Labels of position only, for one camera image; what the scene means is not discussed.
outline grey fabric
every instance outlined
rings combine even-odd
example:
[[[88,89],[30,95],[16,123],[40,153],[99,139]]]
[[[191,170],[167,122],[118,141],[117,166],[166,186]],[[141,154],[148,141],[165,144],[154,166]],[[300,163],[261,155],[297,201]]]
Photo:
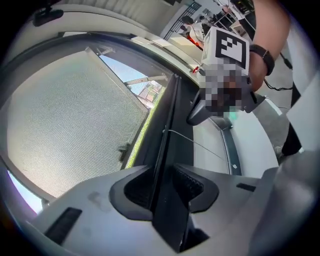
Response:
[[[90,50],[29,77],[0,111],[1,151],[54,197],[119,171],[148,111]]]

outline watch strap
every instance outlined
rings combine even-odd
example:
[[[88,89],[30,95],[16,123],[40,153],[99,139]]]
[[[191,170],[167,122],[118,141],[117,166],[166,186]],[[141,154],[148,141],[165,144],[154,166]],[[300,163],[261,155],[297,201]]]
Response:
[[[255,54],[258,54],[259,56],[262,57],[267,68],[266,75],[269,76],[275,67],[275,61],[274,61],[274,58],[271,56],[270,52],[257,44],[251,44],[249,51]]]

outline pixelated blur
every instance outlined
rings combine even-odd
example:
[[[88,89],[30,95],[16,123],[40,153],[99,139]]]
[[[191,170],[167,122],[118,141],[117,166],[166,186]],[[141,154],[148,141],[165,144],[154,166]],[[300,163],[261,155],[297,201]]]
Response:
[[[206,65],[200,95],[214,116],[243,109],[243,97],[251,91],[250,79],[242,69],[221,59],[219,64]]]

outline wrist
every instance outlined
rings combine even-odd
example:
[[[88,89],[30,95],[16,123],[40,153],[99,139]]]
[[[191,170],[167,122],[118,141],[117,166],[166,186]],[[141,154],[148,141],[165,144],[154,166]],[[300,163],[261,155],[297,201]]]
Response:
[[[262,57],[255,52],[249,54],[249,76],[253,91],[257,91],[263,84],[268,68]]]

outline sky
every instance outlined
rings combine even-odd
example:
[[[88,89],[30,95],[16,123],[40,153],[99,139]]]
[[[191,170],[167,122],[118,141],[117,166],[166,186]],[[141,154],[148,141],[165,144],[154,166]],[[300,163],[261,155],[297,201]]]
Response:
[[[99,56],[105,64],[121,79],[122,82],[128,82],[135,79],[146,78],[147,76],[135,70],[134,68],[127,66],[113,58],[109,58],[104,55]],[[148,82],[141,82],[131,85],[131,91],[139,95]]]
[[[41,198],[25,188],[9,171],[8,174],[10,179],[12,180],[13,185],[26,201],[26,203],[31,207],[32,210],[34,210],[38,214],[42,210]]]

